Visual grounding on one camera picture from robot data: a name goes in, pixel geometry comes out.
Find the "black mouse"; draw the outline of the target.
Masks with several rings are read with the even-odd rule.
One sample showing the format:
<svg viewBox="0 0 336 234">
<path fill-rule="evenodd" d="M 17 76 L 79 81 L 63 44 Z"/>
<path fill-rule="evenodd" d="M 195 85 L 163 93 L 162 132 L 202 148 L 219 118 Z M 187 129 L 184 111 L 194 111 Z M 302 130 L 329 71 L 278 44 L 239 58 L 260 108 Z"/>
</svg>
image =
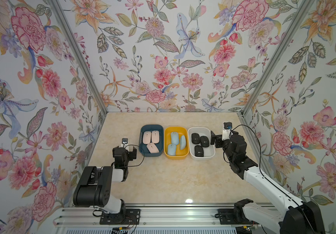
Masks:
<svg viewBox="0 0 336 234">
<path fill-rule="evenodd" d="M 194 147 L 194 155 L 197 158 L 203 158 L 204 157 L 204 149 L 201 145 L 196 145 Z"/>
<path fill-rule="evenodd" d="M 200 135 L 198 133 L 192 133 L 191 134 L 191 142 L 192 144 L 200 144 L 201 140 L 200 140 Z"/>
<path fill-rule="evenodd" d="M 200 144 L 203 148 L 208 148 L 210 146 L 210 140 L 207 136 L 200 136 Z"/>
</svg>

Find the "pink mouse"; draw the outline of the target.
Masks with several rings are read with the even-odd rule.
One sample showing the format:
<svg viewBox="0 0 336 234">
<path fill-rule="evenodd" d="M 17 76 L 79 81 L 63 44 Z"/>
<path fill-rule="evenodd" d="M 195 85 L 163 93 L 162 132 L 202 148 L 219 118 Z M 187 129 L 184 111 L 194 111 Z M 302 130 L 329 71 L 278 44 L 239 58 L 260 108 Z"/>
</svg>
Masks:
<svg viewBox="0 0 336 234">
<path fill-rule="evenodd" d="M 157 146 L 152 142 L 147 144 L 147 149 L 151 154 L 157 154 L 160 152 Z"/>
<path fill-rule="evenodd" d="M 142 143 L 145 145 L 151 143 L 151 131 L 145 131 L 143 133 Z"/>
<path fill-rule="evenodd" d="M 151 142 L 157 144 L 160 142 L 160 132 L 155 130 L 151 132 Z"/>
</svg>

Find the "light blue mouse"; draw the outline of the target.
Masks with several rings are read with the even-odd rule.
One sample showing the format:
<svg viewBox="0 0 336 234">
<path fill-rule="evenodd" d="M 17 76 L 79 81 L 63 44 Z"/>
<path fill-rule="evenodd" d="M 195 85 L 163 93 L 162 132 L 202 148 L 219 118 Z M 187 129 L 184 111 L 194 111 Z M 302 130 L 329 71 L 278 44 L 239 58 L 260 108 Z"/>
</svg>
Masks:
<svg viewBox="0 0 336 234">
<path fill-rule="evenodd" d="M 180 150 L 184 150 L 186 148 L 186 145 L 187 145 L 186 137 L 185 137 L 185 135 L 182 135 L 180 137 L 180 143 L 179 143 Z"/>
<path fill-rule="evenodd" d="M 180 142 L 178 132 L 171 132 L 171 144 L 178 145 Z"/>
<path fill-rule="evenodd" d="M 176 149 L 177 149 L 176 144 L 169 144 L 167 147 L 167 154 L 169 156 L 176 156 Z"/>
</svg>

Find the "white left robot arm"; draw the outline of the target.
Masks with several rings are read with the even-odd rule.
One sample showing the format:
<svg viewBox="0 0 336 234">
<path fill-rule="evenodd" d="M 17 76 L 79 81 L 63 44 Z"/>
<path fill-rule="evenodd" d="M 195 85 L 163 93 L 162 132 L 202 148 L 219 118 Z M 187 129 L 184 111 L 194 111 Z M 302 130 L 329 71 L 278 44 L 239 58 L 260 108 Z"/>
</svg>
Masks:
<svg viewBox="0 0 336 234">
<path fill-rule="evenodd" d="M 125 202 L 111 194 L 113 183 L 126 181 L 129 174 L 129 162 L 137 158 L 135 147 L 115 147 L 112 150 L 114 163 L 111 166 L 87 166 L 73 194 L 75 207 L 94 207 L 105 214 L 124 215 Z"/>
</svg>

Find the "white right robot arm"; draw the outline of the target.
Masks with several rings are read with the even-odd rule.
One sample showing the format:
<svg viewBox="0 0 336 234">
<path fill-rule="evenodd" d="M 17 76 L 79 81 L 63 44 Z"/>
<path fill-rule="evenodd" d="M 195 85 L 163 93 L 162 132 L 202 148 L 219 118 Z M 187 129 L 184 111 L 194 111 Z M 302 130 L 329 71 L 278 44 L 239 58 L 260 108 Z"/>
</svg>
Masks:
<svg viewBox="0 0 336 234">
<path fill-rule="evenodd" d="M 211 134 L 210 143 L 223 150 L 232 171 L 262 193 L 275 207 L 271 211 L 250 199 L 234 204 L 229 214 L 236 223 L 256 223 L 276 234 L 323 234 L 322 214 L 314 202 L 304 202 L 285 190 L 263 172 L 261 167 L 247 156 L 247 143 L 233 130 L 222 135 Z"/>
</svg>

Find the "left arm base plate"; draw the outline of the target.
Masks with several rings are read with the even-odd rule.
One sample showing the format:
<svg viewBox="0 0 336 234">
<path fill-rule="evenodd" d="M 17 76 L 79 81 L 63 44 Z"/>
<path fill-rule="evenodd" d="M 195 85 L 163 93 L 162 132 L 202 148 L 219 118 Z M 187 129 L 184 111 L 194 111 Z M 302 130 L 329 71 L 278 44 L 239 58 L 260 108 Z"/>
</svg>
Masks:
<svg viewBox="0 0 336 234">
<path fill-rule="evenodd" d="M 117 214 L 102 213 L 100 225 L 139 225 L 141 217 L 140 209 L 128 209 L 125 202 L 121 200 L 121 210 Z"/>
</svg>

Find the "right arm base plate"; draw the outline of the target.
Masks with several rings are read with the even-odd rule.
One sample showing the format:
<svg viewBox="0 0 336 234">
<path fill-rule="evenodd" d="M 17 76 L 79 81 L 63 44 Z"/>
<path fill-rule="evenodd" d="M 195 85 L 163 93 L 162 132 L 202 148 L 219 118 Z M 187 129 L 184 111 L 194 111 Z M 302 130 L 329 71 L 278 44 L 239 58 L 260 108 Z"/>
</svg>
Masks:
<svg viewBox="0 0 336 234">
<path fill-rule="evenodd" d="M 250 199 L 243 199 L 234 204 L 233 208 L 218 209 L 217 213 L 214 215 L 216 219 L 220 220 L 221 225 L 231 225 L 231 224 L 245 224 L 254 225 L 259 224 L 254 220 L 247 219 L 244 208 L 259 208 L 259 205 L 254 203 Z"/>
</svg>

